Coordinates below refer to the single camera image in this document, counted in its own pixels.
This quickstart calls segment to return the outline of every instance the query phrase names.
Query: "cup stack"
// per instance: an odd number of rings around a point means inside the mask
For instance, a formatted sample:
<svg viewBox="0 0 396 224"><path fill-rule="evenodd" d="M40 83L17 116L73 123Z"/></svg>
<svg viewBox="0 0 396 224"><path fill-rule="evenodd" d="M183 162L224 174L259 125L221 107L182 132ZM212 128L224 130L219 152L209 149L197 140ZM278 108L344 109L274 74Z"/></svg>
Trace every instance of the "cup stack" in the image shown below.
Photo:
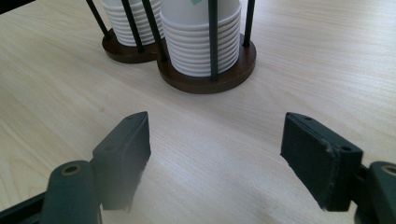
<svg viewBox="0 0 396 224"><path fill-rule="evenodd" d="M158 29L160 31L160 35L161 37L163 37L163 25L160 17L161 2L160 0L150 0L150 3L155 20L157 22ZM149 26L149 20L147 18L142 1L129 0L129 4L134 14L134 21L136 23L136 27L139 32L142 44L146 46L154 43L154 36L152 35ZM126 17L126 13L122 6L121 0L102 0L102 5L105 9L108 19L110 20L113 31L116 34L118 41L122 45L136 47L134 35L132 34L131 26Z"/></svg>
<svg viewBox="0 0 396 224"><path fill-rule="evenodd" d="M241 21L239 0L218 0L219 73L238 60ZM175 69L187 76L210 77L208 0L163 0L161 21Z"/></svg>

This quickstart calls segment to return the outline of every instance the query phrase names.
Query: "dark wooden base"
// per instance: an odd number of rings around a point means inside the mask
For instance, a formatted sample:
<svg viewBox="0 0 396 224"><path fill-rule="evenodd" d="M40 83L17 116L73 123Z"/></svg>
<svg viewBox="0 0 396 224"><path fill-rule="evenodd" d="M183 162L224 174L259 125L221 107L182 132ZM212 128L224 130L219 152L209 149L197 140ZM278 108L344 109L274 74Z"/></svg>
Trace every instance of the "dark wooden base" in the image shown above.
<svg viewBox="0 0 396 224"><path fill-rule="evenodd" d="M190 77L179 73L172 65L171 60L167 62L157 61L161 76L169 85L180 91L196 94L209 94L230 90L244 82L253 72L256 63L256 47L250 41L250 46L242 46L244 36L240 37L239 59L229 70L219 74L219 80L212 81L210 77Z"/></svg>
<svg viewBox="0 0 396 224"><path fill-rule="evenodd" d="M102 46L108 57L119 63L146 63L157 59L157 47L155 43L143 46L144 52L137 52L136 47L128 47L122 45L114 34L113 29L108 31L111 36L109 39L105 37L102 40Z"/></svg>

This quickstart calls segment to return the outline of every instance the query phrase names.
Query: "black metal rod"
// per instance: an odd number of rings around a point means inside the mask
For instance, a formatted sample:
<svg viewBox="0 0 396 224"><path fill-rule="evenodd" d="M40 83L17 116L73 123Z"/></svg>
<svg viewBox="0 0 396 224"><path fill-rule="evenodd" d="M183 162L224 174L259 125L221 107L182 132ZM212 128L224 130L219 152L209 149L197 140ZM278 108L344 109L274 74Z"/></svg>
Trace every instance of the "black metal rod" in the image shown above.
<svg viewBox="0 0 396 224"><path fill-rule="evenodd" d="M209 4L209 41L210 41L210 80L219 79L218 69L218 0L210 0Z"/></svg>
<svg viewBox="0 0 396 224"><path fill-rule="evenodd" d="M245 39L244 46L245 48L250 46L250 35L251 35L251 26L253 23L253 14L254 14L254 4L255 0L248 0L247 2L247 24L245 26Z"/></svg>
<svg viewBox="0 0 396 224"><path fill-rule="evenodd" d="M106 28L105 24L103 23L102 18L100 17L99 12L96 9L95 4L93 3L93 1L92 0L87 0L87 3L88 3L88 6L91 9L91 12L92 12L93 16L96 18L96 21L98 22L100 29L102 30L103 34L105 35L105 38L106 39L111 38L111 36L108 33L107 28Z"/></svg>
<svg viewBox="0 0 396 224"><path fill-rule="evenodd" d="M148 16L148 23L151 28L151 32L154 35L155 44L157 45L157 50L160 52L161 62L168 61L166 57L165 49L163 47L163 41L161 40L160 31L158 30L157 22L155 21L154 13L152 12L152 7L149 0L142 0L143 7L146 10L146 15Z"/></svg>
<svg viewBox="0 0 396 224"><path fill-rule="evenodd" d="M134 14L132 13L131 7L129 6L129 1L121 1L126 13L126 18L128 19L129 25L131 27L132 34L134 35L134 42L136 43L137 52L141 53L145 51L145 48L143 48L142 40L140 39L139 32L137 31L136 22L134 22Z"/></svg>

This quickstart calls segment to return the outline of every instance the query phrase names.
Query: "wooden table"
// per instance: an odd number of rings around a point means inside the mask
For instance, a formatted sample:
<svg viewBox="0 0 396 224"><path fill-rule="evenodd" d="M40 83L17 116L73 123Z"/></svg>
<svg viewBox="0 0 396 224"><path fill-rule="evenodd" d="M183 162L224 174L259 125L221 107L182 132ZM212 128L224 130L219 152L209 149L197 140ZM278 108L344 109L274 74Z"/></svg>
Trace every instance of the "wooden table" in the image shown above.
<svg viewBox="0 0 396 224"><path fill-rule="evenodd" d="M134 209L104 212L105 223L353 223L355 205L323 212L279 156L284 116L324 123L365 165L396 162L395 11L394 1L257 1L256 68L211 95L170 87L155 62L110 60L83 0L0 15L0 210L148 111L152 155Z"/></svg>

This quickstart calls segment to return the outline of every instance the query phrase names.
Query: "light wood tabletop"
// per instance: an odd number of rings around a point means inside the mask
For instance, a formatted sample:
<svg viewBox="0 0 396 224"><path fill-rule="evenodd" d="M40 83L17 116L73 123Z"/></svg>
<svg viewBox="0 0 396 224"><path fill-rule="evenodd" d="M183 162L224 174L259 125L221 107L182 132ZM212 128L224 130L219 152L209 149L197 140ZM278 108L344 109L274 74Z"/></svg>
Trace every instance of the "light wood tabletop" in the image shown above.
<svg viewBox="0 0 396 224"><path fill-rule="evenodd" d="M366 166L396 162L395 12L394 1L257 1L254 72L208 95L172 88L155 62L108 58L84 0L0 15L0 211L148 111L152 154L133 210L105 211L104 223L354 223L356 205L322 211L279 155L284 118L322 122Z"/></svg>

